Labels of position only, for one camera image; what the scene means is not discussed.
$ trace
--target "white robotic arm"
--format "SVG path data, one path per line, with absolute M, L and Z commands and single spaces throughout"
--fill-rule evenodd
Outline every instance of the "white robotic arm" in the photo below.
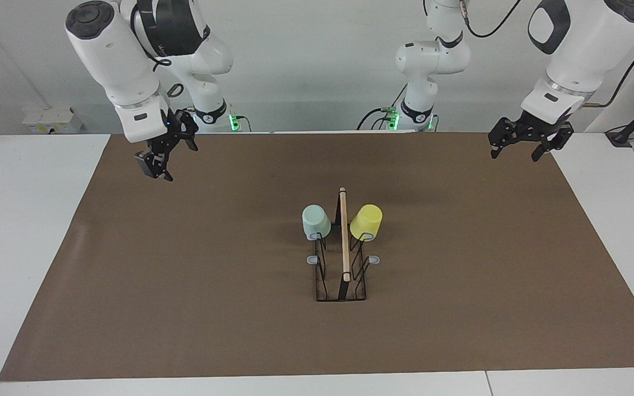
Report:
M 523 101 L 520 119 L 503 118 L 491 131 L 493 158 L 521 141 L 540 143 L 534 161 L 566 145 L 569 117 L 634 48 L 634 0 L 543 0 L 528 32 L 551 63 Z
M 65 26 L 114 104 L 126 138 L 148 144 L 136 155 L 146 175 L 172 180 L 166 168 L 171 151 L 181 140 L 196 151 L 199 130 L 236 130 L 231 106 L 212 77 L 228 73 L 234 58 L 211 34 L 195 0 L 95 0 L 70 11 Z M 169 67 L 189 91 L 192 114 L 171 110 L 149 58 L 156 67 Z
M 433 75 L 460 73 L 471 62 L 458 0 L 429 0 L 428 9 L 427 25 L 436 39 L 407 43 L 397 53 L 398 69 L 408 79 L 405 98 L 397 104 L 401 130 L 425 130 L 430 125 L 438 92 Z

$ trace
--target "white tabletop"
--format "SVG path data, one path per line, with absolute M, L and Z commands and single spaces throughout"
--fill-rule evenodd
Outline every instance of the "white tabletop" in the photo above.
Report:
M 0 370 L 107 140 L 108 135 L 0 137 Z M 634 153 L 613 148 L 603 135 L 579 134 L 554 156 L 634 293 Z M 489 382 L 495 396 L 616 396 L 634 394 L 634 369 L 6 383 L 0 395 L 491 396 Z

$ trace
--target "electrical junction box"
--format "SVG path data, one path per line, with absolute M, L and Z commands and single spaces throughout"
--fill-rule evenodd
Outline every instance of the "electrical junction box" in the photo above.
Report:
M 70 107 L 41 108 L 26 111 L 23 124 L 31 133 L 80 133 L 83 121 Z

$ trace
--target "brown mat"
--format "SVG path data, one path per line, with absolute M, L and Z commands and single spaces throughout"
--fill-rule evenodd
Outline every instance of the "brown mat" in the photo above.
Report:
M 202 136 L 175 183 L 109 142 L 0 381 L 634 366 L 634 298 L 551 156 L 485 135 Z M 318 304 L 300 213 L 385 213 Z

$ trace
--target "wooden stick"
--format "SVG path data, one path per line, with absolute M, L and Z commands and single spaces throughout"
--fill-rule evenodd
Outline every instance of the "wooden stick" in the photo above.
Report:
M 349 240 L 349 216 L 347 215 L 347 189 L 342 188 L 339 191 L 339 201 L 342 204 L 342 261 L 344 261 L 344 281 L 352 281 L 352 261 L 349 257 L 350 240 Z

